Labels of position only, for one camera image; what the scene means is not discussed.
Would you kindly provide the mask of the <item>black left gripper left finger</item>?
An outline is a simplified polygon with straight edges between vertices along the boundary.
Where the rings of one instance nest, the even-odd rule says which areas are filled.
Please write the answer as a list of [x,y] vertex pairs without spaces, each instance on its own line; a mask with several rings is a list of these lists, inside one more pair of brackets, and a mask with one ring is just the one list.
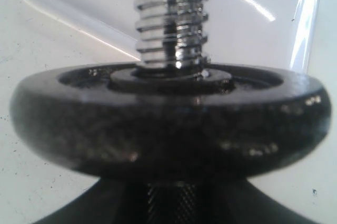
[[36,223],[147,223],[146,186],[100,179],[75,200]]

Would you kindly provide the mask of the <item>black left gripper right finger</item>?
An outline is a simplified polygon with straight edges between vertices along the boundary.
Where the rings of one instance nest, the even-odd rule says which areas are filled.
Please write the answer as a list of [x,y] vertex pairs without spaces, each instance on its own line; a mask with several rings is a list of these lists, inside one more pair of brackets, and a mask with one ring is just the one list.
[[208,182],[197,186],[199,223],[309,223],[247,180]]

